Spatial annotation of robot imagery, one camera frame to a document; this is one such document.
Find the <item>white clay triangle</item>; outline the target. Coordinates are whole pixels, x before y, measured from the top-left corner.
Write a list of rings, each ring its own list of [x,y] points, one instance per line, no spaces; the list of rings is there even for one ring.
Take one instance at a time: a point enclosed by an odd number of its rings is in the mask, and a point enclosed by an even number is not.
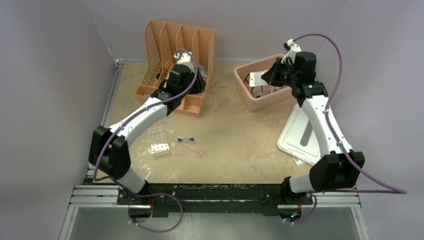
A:
[[[272,87],[270,88],[270,93],[272,94],[272,93],[274,93],[274,92],[278,91],[279,89],[280,89],[279,87],[272,86]]]

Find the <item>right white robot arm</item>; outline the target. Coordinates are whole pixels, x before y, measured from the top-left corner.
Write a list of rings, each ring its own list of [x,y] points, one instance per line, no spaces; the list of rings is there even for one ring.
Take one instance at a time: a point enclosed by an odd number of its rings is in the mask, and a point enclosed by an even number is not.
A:
[[[352,150],[339,127],[330,127],[334,115],[329,106],[329,94],[324,84],[316,81],[316,55],[301,51],[293,39],[284,48],[272,67],[261,76],[273,87],[290,87],[291,94],[307,116],[316,136],[320,160],[307,174],[287,177],[280,196],[288,204],[301,193],[334,191],[352,188],[365,163],[362,152]]]

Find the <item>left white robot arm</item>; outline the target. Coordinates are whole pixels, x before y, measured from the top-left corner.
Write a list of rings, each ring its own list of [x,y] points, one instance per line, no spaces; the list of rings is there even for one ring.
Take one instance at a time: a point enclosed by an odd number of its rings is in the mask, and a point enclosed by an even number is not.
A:
[[[88,162],[94,170],[101,170],[130,191],[130,199],[138,205],[148,201],[149,184],[131,168],[130,146],[153,124],[176,110],[186,95],[204,91],[196,86],[202,76],[192,52],[178,49],[174,57],[176,64],[146,102],[110,127],[98,126],[90,143]]]

